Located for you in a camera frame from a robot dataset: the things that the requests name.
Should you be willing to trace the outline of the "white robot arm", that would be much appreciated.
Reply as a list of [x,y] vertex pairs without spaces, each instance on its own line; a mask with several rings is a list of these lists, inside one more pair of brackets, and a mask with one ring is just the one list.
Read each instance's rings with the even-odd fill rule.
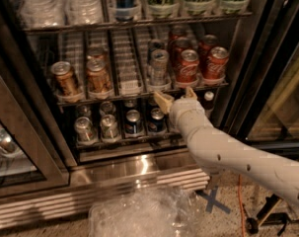
[[177,100],[156,91],[154,100],[207,175],[229,169],[299,207],[299,162],[251,147],[214,127],[192,88]]

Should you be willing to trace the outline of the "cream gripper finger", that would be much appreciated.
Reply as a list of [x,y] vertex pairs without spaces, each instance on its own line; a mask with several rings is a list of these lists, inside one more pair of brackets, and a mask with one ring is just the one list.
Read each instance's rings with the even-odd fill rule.
[[197,99],[197,95],[194,92],[194,90],[192,89],[192,87],[186,87],[186,97],[189,99]]
[[154,100],[165,115],[170,112],[171,106],[174,102],[174,98],[171,95],[160,91],[154,92]]

